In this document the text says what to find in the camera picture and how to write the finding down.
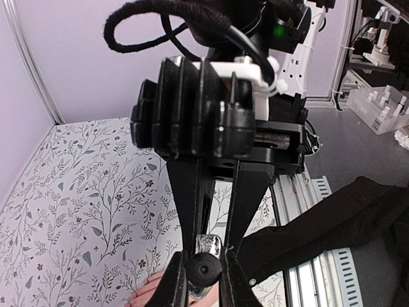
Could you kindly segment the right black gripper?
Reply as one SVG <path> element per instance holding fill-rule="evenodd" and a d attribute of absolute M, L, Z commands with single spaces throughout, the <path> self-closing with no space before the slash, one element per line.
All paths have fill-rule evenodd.
<path fill-rule="evenodd" d="M 206 164 L 232 181 L 225 247 L 238 251 L 272 179 L 303 170 L 304 126 L 269 121 L 269 98 L 223 93 L 204 99 Z"/>

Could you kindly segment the black sleeved forearm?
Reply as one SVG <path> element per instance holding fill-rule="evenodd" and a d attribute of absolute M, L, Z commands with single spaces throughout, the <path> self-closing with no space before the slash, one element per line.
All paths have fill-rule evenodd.
<path fill-rule="evenodd" d="M 325 251 L 363 246 L 385 233 L 407 260 L 408 188 L 358 177 L 288 224 L 246 236 L 238 262 L 248 281 L 261 283 Z"/>

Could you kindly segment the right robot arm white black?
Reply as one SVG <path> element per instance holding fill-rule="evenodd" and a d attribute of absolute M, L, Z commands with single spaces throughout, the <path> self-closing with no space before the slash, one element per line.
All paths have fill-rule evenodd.
<path fill-rule="evenodd" d="M 306 83 L 299 81 L 296 85 L 295 75 L 290 75 L 290 61 L 293 59 L 301 60 L 301 73 L 299 78 L 303 78 L 306 82 L 307 71 L 310 66 L 313 45 L 316 42 L 318 33 L 321 31 L 317 27 L 322 22 L 326 22 L 326 13 L 330 8 L 334 8 L 335 1 L 294 1 L 296 3 L 295 8 L 301 10 L 300 21 L 298 17 L 288 17 L 285 13 L 289 13 L 289 8 L 284 6 L 279 7 L 278 4 L 272 4 L 271 1 L 267 1 L 266 12 L 262 23 L 259 23 L 258 31 L 250 36 L 252 42 L 256 46 L 261 47 L 262 51 L 269 51 L 270 49 L 275 51 L 281 51 L 286 53 L 286 57 L 282 64 L 281 71 L 276 70 L 278 79 L 284 79 L 289 85 L 289 89 L 284 94 L 277 94 L 274 97 L 270 97 L 269 100 L 269 121 L 281 122 L 281 123 L 296 123 L 304 126 L 304 135 L 306 139 L 305 123 L 307 121 L 307 110 L 305 108 L 306 101 Z M 182 52 L 182 54 L 190 58 L 192 61 L 200 61 L 195 59 L 196 56 L 184 48 L 183 45 L 177 40 L 176 34 L 171 34 L 172 28 L 168 15 L 161 16 L 161 23 L 164 31 L 167 35 L 170 35 L 172 43 Z M 233 61 L 234 58 L 244 56 L 244 51 L 240 51 L 238 47 L 222 43 L 215 48 L 211 47 L 208 51 L 207 58 L 212 62 L 228 62 Z M 228 243 L 230 248 L 235 248 L 236 253 L 241 246 L 244 232 L 247 230 L 248 225 L 244 227 L 242 222 L 240 226 L 243 226 L 244 232 L 233 235 L 233 226 L 228 224 L 226 229 L 225 243 Z"/>

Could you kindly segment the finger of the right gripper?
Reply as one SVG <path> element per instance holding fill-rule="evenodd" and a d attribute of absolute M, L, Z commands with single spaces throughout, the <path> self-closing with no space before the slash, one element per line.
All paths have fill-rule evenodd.
<path fill-rule="evenodd" d="M 201 159 L 167 162 L 167 172 L 181 226 L 183 249 L 188 253 L 196 251 L 196 237 L 202 227 L 202 170 Z"/>

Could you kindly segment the person's bare hand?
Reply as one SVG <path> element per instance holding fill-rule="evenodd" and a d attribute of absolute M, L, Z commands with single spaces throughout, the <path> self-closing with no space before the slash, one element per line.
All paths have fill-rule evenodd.
<path fill-rule="evenodd" d="M 125 306 L 126 307 L 145 306 L 155 293 L 163 275 L 164 271 L 157 272 L 154 275 L 147 278 L 143 283 L 143 286 L 139 290 L 130 295 L 130 300 Z"/>

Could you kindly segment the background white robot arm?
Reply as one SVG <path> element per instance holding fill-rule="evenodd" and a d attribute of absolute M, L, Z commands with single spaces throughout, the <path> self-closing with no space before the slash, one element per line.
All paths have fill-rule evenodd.
<path fill-rule="evenodd" d="M 390 62 L 387 40 L 391 28 L 401 20 L 401 12 L 393 6 L 382 6 L 374 18 L 376 25 L 369 33 L 375 33 L 375 44 L 371 52 L 364 52 L 363 57 L 376 67 L 394 70 L 395 65 Z"/>

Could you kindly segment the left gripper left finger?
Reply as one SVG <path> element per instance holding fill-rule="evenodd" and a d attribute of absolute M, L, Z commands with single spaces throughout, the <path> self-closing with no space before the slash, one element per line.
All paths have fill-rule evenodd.
<path fill-rule="evenodd" d="M 188 306 L 189 293 L 185 269 L 187 259 L 185 250 L 173 255 L 156 291 L 147 303 L 148 307 Z"/>

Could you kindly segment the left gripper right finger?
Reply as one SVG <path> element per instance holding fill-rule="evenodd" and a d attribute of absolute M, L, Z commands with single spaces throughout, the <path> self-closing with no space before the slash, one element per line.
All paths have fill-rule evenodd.
<path fill-rule="evenodd" d="M 219 279 L 219 306 L 261 307 L 233 251 L 222 249 Z"/>

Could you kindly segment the black nail polish cap brush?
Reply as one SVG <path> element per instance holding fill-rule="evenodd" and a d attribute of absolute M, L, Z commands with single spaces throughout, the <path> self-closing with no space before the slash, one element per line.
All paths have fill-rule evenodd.
<path fill-rule="evenodd" d="M 191 283 L 199 287 L 210 287 L 219 280 L 222 264 L 209 253 L 198 253 L 188 259 L 185 270 Z"/>

